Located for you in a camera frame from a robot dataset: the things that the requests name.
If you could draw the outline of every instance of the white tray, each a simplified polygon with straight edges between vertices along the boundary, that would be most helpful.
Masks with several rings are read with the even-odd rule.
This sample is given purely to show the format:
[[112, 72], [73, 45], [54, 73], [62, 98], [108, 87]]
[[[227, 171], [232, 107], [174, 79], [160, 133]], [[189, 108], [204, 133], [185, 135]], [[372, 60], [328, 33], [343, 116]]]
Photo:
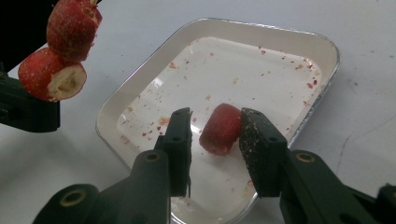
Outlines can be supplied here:
[[191, 109], [191, 197], [172, 199], [177, 223], [235, 223], [257, 195], [236, 143], [207, 153], [199, 135], [213, 109], [228, 103], [264, 113], [289, 146], [306, 124], [339, 64], [324, 36], [271, 26], [202, 19], [176, 31], [105, 102], [97, 132], [132, 167], [154, 148], [171, 113]]

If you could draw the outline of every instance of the white surface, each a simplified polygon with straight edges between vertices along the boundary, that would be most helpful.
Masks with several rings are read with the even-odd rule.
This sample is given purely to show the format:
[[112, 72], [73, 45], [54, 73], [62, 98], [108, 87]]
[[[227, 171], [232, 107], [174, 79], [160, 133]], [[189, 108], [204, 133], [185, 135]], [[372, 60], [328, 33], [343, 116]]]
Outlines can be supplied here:
[[338, 62], [333, 43], [319, 35], [234, 21], [194, 21], [175, 32], [110, 96], [97, 129], [131, 168], [137, 154], [154, 148], [158, 135], [166, 132], [164, 118], [188, 106], [192, 191], [190, 198], [172, 200], [172, 212], [183, 223], [235, 222], [257, 196], [237, 143], [225, 157], [213, 156], [199, 144], [214, 108], [227, 103], [257, 109], [291, 143]]
[[[31, 223], [58, 190], [104, 189], [128, 175], [96, 134], [106, 98], [181, 25], [222, 18], [326, 35], [342, 61], [294, 148], [313, 151], [350, 187], [376, 195], [396, 184], [396, 2], [128, 1], [99, 4], [103, 22], [84, 66], [82, 92], [62, 102], [55, 133], [0, 126], [0, 223]], [[10, 72], [17, 76], [17, 69]], [[241, 223], [283, 223], [277, 199], [260, 200]]]

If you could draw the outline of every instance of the white table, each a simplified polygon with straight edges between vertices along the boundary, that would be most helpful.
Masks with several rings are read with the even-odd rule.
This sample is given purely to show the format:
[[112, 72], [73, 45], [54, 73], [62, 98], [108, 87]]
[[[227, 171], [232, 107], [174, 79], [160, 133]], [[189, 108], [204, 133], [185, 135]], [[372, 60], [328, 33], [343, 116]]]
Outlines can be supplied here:
[[[0, 223], [32, 223], [58, 190], [105, 189], [128, 175], [95, 131], [104, 101], [176, 29], [221, 18], [329, 37], [342, 61], [293, 148], [319, 154], [347, 185], [372, 196], [396, 184], [396, 2], [393, 0], [104, 0], [84, 66], [87, 83], [61, 103], [62, 126], [27, 133], [0, 125]], [[10, 71], [17, 77], [18, 67]], [[258, 201], [241, 223], [283, 223], [278, 199]]]

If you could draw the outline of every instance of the tray rim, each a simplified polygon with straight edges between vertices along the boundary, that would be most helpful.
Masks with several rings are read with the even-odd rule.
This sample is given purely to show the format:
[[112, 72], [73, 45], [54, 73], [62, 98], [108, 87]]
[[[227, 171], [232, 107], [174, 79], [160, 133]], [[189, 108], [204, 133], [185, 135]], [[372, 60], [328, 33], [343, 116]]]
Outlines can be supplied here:
[[[242, 25], [246, 25], [246, 26], [261, 27], [261, 28], [265, 28], [265, 29], [273, 29], [273, 30], [284, 31], [284, 32], [293, 32], [293, 33], [302, 34], [302, 35], [314, 35], [314, 36], [317, 36], [317, 37], [329, 42], [332, 45], [332, 47], [334, 48], [335, 57], [336, 57], [336, 59], [335, 59], [335, 67], [333, 68], [333, 70], [332, 70], [332, 72], [330, 74], [330, 77], [328, 79], [327, 85], [325, 85], [324, 88], [320, 91], [320, 93], [318, 94], [318, 97], [315, 99], [314, 103], [311, 105], [311, 107], [309, 108], [309, 110], [305, 114], [304, 118], [302, 119], [300, 125], [296, 129], [294, 135], [292, 136], [292, 138], [288, 142], [288, 148], [290, 148], [293, 145], [293, 143], [295, 142], [297, 137], [300, 135], [300, 133], [302, 132], [302, 130], [306, 126], [306, 124], [309, 121], [309, 119], [312, 117], [312, 115], [315, 112], [315, 110], [318, 108], [318, 104], [322, 101], [323, 96], [327, 93], [327, 91], [329, 90], [330, 86], [332, 85], [332, 81], [334, 79], [334, 75], [337, 73], [337, 71], [339, 69], [339, 66], [340, 66], [340, 63], [341, 63], [340, 50], [339, 50], [339, 48], [337, 48], [335, 43], [333, 41], [331, 41], [327, 36], [321, 35], [321, 34], [318, 34], [318, 33], [314, 33], [314, 32], [308, 32], [308, 31], [302, 31], [302, 30], [296, 30], [296, 29], [286, 29], [286, 28], [280, 28], [278, 26], [272, 26], [272, 25], [265, 25], [265, 24], [259, 24], [259, 23], [253, 23], [253, 22], [233, 21], [233, 20], [219, 19], [219, 18], [201, 18], [201, 19], [198, 19], [198, 20], [190, 21], [190, 22], [182, 25], [176, 31], [174, 31], [156, 50], [154, 50], [154, 52], [151, 53], [150, 56], [145, 61], [143, 61], [142, 64], [139, 65], [137, 67], [137, 69], [134, 70], [132, 72], [132, 74], [129, 75], [125, 79], [125, 81], [123, 81], [121, 83], [121, 85], [119, 85], [117, 87], [116, 90], [114, 90], [110, 94], [110, 96], [104, 101], [104, 103], [101, 106], [101, 109], [99, 110], [99, 113], [97, 115], [96, 122], [95, 122], [95, 130], [96, 130], [97, 134], [106, 143], [106, 145], [114, 152], [114, 154], [118, 157], [118, 159], [125, 165], [125, 168], [128, 171], [131, 171], [131, 168], [129, 167], [129, 165], [124, 161], [124, 159], [121, 157], [121, 155], [116, 151], [116, 149], [113, 146], [111, 146], [111, 144], [106, 140], [106, 138], [100, 132], [100, 128], [98, 127], [98, 123], [99, 123], [101, 112], [106, 107], [107, 103], [113, 98], [113, 96], [122, 88], [122, 86], [125, 85], [130, 80], [130, 78], [133, 77], [142, 67], [144, 67], [145, 64], [148, 61], [150, 61], [153, 58], [153, 56], [158, 51], [160, 51], [163, 48], [164, 45], [166, 45], [169, 42], [169, 40], [171, 40], [176, 34], [181, 32], [184, 28], [186, 28], [186, 27], [188, 27], [188, 26], [190, 26], [192, 24], [195, 24], [196, 22], [200, 22], [200, 21], [220, 21], [220, 22], [227, 22], [227, 23], [234, 23], [234, 24], [242, 24]], [[245, 217], [245, 215], [247, 215], [248, 212], [253, 208], [253, 205], [257, 201], [258, 201], [258, 194], [254, 193], [253, 197], [250, 199], [250, 201], [247, 204], [247, 206], [238, 215], [236, 215], [232, 220], [230, 220], [227, 223], [237, 223], [240, 220], [242, 220]], [[185, 222], [180, 220], [178, 217], [176, 217], [173, 213], [171, 213], [171, 214], [172, 214], [172, 220], [175, 221], [177, 224], [186, 224]]]

